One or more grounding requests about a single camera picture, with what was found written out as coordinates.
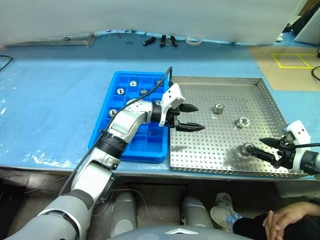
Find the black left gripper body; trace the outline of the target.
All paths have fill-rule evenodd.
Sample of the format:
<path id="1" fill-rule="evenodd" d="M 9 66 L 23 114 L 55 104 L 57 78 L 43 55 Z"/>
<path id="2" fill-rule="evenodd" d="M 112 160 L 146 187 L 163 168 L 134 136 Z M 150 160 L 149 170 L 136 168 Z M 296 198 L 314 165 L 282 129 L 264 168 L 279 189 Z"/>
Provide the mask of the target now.
<path id="1" fill-rule="evenodd" d="M 166 126 L 170 128 L 183 128 L 183 124 L 178 120 L 178 116 L 180 115 L 182 110 L 181 106 L 176 108 L 169 108 L 166 113 Z"/>

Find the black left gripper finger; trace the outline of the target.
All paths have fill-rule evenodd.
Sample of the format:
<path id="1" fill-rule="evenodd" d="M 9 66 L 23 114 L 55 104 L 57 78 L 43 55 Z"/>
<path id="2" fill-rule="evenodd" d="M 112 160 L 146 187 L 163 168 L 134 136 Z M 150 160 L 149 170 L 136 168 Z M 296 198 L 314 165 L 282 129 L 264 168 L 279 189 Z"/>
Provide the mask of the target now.
<path id="1" fill-rule="evenodd" d="M 199 111 L 199 109 L 192 105 L 192 104 L 186 104 L 186 103 L 182 103 L 180 105 L 180 111 L 183 113 L 192 113 L 192 112 L 197 112 Z"/>
<path id="2" fill-rule="evenodd" d="M 179 132 L 198 132 L 202 131 L 205 129 L 205 126 L 199 124 L 199 123 L 193 123 L 193 122 L 188 122 L 188 123 L 178 123 L 175 129 Z"/>

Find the person's bare hand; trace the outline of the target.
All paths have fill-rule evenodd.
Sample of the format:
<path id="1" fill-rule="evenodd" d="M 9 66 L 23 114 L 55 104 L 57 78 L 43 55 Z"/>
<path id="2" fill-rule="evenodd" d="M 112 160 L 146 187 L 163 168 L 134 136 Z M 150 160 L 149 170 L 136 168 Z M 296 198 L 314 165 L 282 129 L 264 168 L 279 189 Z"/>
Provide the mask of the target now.
<path id="1" fill-rule="evenodd" d="M 272 230 L 272 222 L 273 222 L 274 212 L 269 210 L 267 216 L 263 220 L 262 226 L 265 229 L 265 234 L 268 235 Z"/>
<path id="2" fill-rule="evenodd" d="M 274 213 L 272 218 L 272 230 L 276 232 L 284 230 L 288 225 L 296 223 L 304 216 L 311 216 L 314 213 L 317 213 L 317 209 L 318 205 L 314 205 L 310 202 L 290 204 Z"/>

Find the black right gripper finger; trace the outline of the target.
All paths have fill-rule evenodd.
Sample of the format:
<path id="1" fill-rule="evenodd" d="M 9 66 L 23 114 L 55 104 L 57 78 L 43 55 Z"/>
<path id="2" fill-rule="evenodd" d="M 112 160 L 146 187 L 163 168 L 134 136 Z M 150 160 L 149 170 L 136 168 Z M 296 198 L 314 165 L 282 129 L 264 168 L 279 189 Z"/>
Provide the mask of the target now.
<path id="1" fill-rule="evenodd" d="M 276 138 L 263 137 L 263 138 L 260 138 L 259 141 L 262 142 L 263 144 L 265 144 L 271 148 L 277 149 L 277 150 L 279 150 L 281 147 L 280 140 L 276 139 Z"/>
<path id="2" fill-rule="evenodd" d="M 260 148 L 257 148 L 257 147 L 253 147 L 253 146 L 248 146 L 246 147 L 246 152 L 255 157 L 255 158 L 258 158 L 260 160 L 263 160 L 265 162 L 268 162 L 268 163 L 275 163 L 277 160 L 276 160 L 276 157 L 269 153 L 269 152 L 266 152 Z"/>

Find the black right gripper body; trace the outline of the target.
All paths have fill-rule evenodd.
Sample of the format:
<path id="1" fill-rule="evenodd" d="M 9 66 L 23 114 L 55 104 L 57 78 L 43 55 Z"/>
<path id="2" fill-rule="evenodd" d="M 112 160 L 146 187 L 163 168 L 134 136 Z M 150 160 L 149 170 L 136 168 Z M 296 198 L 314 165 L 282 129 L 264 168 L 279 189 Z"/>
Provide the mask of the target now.
<path id="1" fill-rule="evenodd" d="M 293 162 L 296 155 L 296 150 L 294 148 L 295 139 L 296 138 L 292 133 L 286 133 L 279 140 L 276 141 L 275 148 L 278 149 L 277 155 L 280 156 L 280 158 L 274 162 L 274 168 L 293 168 Z"/>

